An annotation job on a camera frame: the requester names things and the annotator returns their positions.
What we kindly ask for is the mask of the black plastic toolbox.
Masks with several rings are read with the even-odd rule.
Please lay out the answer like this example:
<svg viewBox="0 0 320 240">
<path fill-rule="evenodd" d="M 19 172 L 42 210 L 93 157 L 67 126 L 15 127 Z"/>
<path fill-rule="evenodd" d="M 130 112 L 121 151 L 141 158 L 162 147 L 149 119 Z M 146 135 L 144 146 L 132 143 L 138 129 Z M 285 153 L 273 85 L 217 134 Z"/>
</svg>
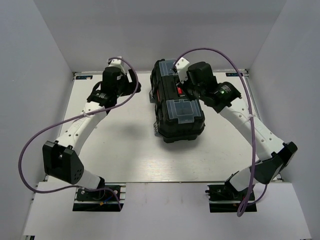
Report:
<svg viewBox="0 0 320 240">
<path fill-rule="evenodd" d="M 165 143 L 195 140 L 205 129 L 205 115 L 198 100 L 188 100 L 176 86 L 174 60 L 160 59 L 150 75 L 149 100 L 154 103 L 154 134 Z"/>
</svg>

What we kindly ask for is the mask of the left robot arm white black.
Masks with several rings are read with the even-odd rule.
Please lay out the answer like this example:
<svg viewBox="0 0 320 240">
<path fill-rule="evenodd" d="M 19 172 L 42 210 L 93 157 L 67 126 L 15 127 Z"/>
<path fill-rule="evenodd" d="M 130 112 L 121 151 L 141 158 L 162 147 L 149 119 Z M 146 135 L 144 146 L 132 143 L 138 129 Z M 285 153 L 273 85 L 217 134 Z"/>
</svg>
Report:
<svg viewBox="0 0 320 240">
<path fill-rule="evenodd" d="M 88 189 L 94 199 L 105 196 L 104 179 L 85 170 L 79 155 L 86 140 L 115 107 L 119 97 L 140 91 L 141 85 L 132 69 L 124 73 L 120 67 L 108 66 L 102 80 L 94 85 L 84 104 L 81 117 L 55 141 L 47 141 L 42 147 L 44 171 L 47 175 Z"/>
</svg>

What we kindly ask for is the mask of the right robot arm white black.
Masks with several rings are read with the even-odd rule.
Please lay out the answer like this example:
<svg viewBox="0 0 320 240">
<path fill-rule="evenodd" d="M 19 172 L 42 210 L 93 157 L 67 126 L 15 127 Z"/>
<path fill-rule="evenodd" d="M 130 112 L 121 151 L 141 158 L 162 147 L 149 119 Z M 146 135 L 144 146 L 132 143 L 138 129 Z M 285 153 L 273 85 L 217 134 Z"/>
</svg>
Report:
<svg viewBox="0 0 320 240">
<path fill-rule="evenodd" d="M 269 184 L 291 161 L 298 147 L 274 135 L 255 115 L 248 102 L 230 82 L 218 82 L 211 66 L 204 62 L 175 64 L 179 87 L 190 100 L 201 100 L 229 121 L 252 146 L 254 166 L 231 175 L 226 181 L 226 195 L 236 200 L 249 184 Z"/>
</svg>

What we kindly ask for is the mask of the blue label sticker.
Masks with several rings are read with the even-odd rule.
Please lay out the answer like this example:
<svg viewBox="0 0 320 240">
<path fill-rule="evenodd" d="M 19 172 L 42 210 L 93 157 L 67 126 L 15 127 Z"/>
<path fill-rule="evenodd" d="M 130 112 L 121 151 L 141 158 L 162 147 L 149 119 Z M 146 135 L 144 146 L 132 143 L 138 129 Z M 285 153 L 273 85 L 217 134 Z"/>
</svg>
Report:
<svg viewBox="0 0 320 240">
<path fill-rule="evenodd" d="M 225 75 L 227 77 L 239 77 L 239 76 L 244 76 L 243 73 L 238 74 L 237 72 L 226 72 Z"/>
<path fill-rule="evenodd" d="M 77 75 L 75 80 L 92 80 L 93 75 Z"/>
</svg>

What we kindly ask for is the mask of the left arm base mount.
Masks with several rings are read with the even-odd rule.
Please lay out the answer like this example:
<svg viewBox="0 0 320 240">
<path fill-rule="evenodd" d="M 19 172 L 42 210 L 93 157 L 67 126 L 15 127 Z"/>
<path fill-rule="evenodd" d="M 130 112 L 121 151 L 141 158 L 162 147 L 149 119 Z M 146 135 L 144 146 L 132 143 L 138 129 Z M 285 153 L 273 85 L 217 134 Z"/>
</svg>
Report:
<svg viewBox="0 0 320 240">
<path fill-rule="evenodd" d="M 111 183 L 105 185 L 110 188 L 113 193 L 108 190 L 89 192 L 84 189 L 77 189 L 73 202 L 73 212 L 120 212 L 117 196 L 121 208 L 125 203 L 126 184 Z"/>
</svg>

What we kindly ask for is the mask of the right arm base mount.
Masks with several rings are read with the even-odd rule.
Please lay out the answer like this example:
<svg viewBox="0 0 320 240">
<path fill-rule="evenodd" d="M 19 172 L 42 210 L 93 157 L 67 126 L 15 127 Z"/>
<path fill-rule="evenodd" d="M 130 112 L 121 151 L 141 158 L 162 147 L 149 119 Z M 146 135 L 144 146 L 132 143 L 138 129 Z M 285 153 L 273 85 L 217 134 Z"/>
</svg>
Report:
<svg viewBox="0 0 320 240">
<path fill-rule="evenodd" d="M 247 190 L 233 192 L 224 184 L 209 184 L 205 194 L 208 196 L 210 213 L 236 213 Z"/>
</svg>

